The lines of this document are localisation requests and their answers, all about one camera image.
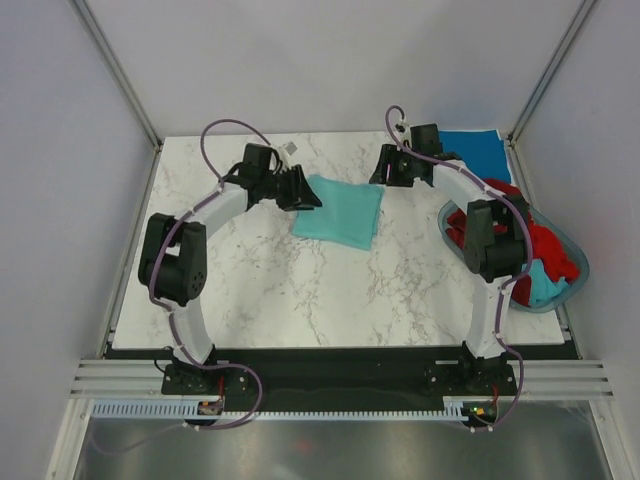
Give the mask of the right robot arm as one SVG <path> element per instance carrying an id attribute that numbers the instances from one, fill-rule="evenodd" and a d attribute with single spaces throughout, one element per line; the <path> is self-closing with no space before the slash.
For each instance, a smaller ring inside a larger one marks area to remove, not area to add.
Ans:
<path id="1" fill-rule="evenodd" d="M 494 381 L 494 371 L 485 360 L 505 351 L 501 324 L 514 285 L 531 266 L 529 205 L 521 195 L 507 195 L 491 187 L 451 155 L 432 159 L 384 144 L 370 182 L 410 188 L 416 179 L 447 194 L 465 212 L 462 255 L 475 275 L 465 346 L 480 359 L 463 363 L 457 377 L 465 391 L 481 393 Z"/>

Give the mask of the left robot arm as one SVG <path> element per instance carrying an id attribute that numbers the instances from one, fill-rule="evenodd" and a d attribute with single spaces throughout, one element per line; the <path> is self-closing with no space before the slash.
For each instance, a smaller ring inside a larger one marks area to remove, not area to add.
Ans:
<path id="1" fill-rule="evenodd" d="M 218 367 L 207 361 L 214 344 L 200 301 L 208 276 L 207 242 L 263 200 L 285 212 L 322 206 L 299 165 L 258 171 L 236 164 L 222 184 L 182 215 L 156 213 L 147 222 L 138 280 L 151 303 L 167 313 L 173 356 L 189 364 L 184 379 L 198 393 L 211 392 L 220 378 Z"/>

